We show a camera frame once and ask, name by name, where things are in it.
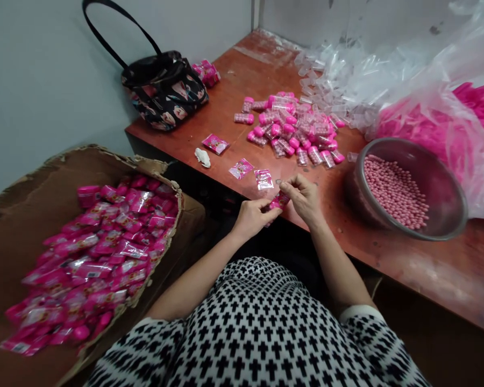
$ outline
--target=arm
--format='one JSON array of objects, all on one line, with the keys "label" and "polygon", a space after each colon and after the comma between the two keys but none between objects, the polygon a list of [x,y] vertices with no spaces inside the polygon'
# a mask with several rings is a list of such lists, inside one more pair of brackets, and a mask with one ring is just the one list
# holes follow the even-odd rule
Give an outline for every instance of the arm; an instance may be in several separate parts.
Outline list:
[{"label": "arm", "polygon": [[369,305],[376,309],[355,266],[326,224],[317,186],[303,175],[296,175],[283,182],[280,189],[290,197],[296,212],[310,229],[326,286],[341,311],[352,305]]},{"label": "arm", "polygon": [[262,213],[261,209],[270,202],[267,199],[242,202],[233,230],[158,298],[147,317],[172,321],[190,315],[206,298],[233,254],[281,213],[280,209]]}]

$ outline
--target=handbag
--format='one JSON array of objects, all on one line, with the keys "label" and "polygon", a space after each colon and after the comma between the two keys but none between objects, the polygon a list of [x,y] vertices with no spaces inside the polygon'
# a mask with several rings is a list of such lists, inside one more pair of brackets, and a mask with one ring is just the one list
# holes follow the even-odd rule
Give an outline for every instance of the handbag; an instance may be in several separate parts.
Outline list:
[{"label": "handbag", "polygon": [[[88,18],[86,9],[92,3],[108,6],[135,23],[151,43],[156,55],[127,65]],[[206,87],[188,60],[178,51],[162,53],[151,36],[118,4],[111,0],[83,0],[82,11],[97,40],[124,69],[122,85],[130,95],[133,106],[154,129],[175,129],[208,102]]]}]

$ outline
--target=floor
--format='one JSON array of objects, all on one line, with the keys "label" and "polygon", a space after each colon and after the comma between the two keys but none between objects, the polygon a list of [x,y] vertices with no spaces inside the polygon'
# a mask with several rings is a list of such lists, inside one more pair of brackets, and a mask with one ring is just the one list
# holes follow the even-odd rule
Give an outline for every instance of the floor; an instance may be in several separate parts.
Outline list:
[{"label": "floor", "polygon": [[[178,181],[184,192],[204,204],[208,223],[202,246],[207,246],[216,227],[226,215],[237,213],[243,198],[183,164],[172,163],[167,155],[155,153],[157,150],[136,139],[131,139],[131,145],[140,155],[171,162],[165,176]],[[282,241],[310,241],[307,232],[284,220],[279,219],[272,228]],[[381,278],[377,271],[362,263],[354,263],[389,326],[405,342],[432,385],[484,387],[484,331],[392,280]]]}]

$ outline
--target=white wall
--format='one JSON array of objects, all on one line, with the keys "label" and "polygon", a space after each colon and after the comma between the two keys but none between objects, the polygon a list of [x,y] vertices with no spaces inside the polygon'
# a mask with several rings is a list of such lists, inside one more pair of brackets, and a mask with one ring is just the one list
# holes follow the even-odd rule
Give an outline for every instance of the white wall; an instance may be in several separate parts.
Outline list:
[{"label": "white wall", "polygon": [[261,0],[260,27],[302,46],[361,39],[369,52],[419,37],[436,54],[466,17],[448,0]]},{"label": "white wall", "polygon": [[[214,60],[251,30],[251,2],[117,0],[159,44]],[[91,21],[125,62],[152,55],[130,22],[101,5]],[[47,158],[96,142],[132,154],[137,116],[120,66],[96,41],[80,0],[0,1],[0,191]]]}]

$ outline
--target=wooden table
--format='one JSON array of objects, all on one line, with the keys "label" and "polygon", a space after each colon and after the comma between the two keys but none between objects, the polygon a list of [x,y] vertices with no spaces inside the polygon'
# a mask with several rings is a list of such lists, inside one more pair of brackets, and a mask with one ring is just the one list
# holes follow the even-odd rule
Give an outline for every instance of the wooden table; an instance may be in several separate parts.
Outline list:
[{"label": "wooden table", "polygon": [[[290,45],[254,31],[215,61],[222,80],[209,90],[210,103],[183,126],[165,133],[138,119],[126,131],[249,199],[272,198],[278,188],[258,191],[252,173],[234,178],[228,169],[242,157],[255,169],[269,168],[274,180],[304,174],[318,184],[324,216],[344,251],[484,329],[484,220],[469,221],[460,237],[447,242],[376,230],[346,204],[342,181],[351,167],[347,161],[331,170],[299,167],[295,156],[276,159],[270,146],[262,149],[248,142],[251,126],[233,122],[246,96],[260,101],[281,90],[301,94],[293,64],[296,54]],[[231,146],[221,156],[209,152],[211,168],[206,169],[194,150],[210,133]],[[358,153],[365,145],[360,132],[348,128],[339,131],[337,141],[344,155]],[[282,216],[308,230],[292,203]]]}]

